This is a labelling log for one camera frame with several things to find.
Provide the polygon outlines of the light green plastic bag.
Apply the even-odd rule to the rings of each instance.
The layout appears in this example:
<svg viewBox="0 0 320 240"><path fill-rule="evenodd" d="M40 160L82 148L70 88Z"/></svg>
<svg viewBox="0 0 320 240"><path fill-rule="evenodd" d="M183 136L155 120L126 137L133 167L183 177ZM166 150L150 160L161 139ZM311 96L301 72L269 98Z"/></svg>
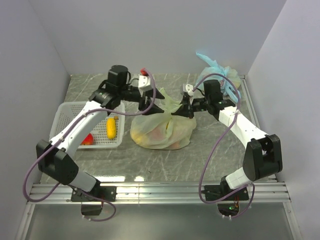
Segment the light green plastic bag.
<svg viewBox="0 0 320 240"><path fill-rule="evenodd" d="M195 118L171 115L181 106L161 88L164 95L164 113L135 116L131 122L130 137L139 146L152 150L178 150L190 143L197 126ZM174 121L172 133L166 133L165 125Z"/></svg>

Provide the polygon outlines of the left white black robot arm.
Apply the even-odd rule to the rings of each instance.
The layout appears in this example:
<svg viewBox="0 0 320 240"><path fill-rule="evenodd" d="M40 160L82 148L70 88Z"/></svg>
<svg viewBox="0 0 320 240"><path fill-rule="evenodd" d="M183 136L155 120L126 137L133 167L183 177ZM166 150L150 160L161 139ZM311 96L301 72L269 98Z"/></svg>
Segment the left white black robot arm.
<svg viewBox="0 0 320 240"><path fill-rule="evenodd" d="M114 65L107 79L90 95L80 113L70 124L49 141L41 140L36 146L38 169L62 185L82 191L89 201L101 198L101 183L79 169L73 157L85 137L111 113L120 115L116 108L122 101L137 102L139 115L158 111L155 99L155 80L145 68L140 71L138 86L128 84L130 74L123 65Z"/></svg>

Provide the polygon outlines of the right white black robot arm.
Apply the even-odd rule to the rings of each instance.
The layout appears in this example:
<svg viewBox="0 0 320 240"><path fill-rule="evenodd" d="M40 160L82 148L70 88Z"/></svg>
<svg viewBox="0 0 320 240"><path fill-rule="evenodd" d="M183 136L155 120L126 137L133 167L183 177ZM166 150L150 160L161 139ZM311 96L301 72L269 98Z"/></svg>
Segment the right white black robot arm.
<svg viewBox="0 0 320 240"><path fill-rule="evenodd" d="M181 106L174 114L192 119L195 112L207 111L225 125L228 131L232 131L245 147L242 166L224 176L216 190L212 191L207 186L198 188L199 197L204 203L217 203L232 200L249 184L281 172L282 149L277 135L269 135L260 130L231 100L223 98L218 80L205 81L203 88L204 96L195 98L194 87L184 84L181 90Z"/></svg>

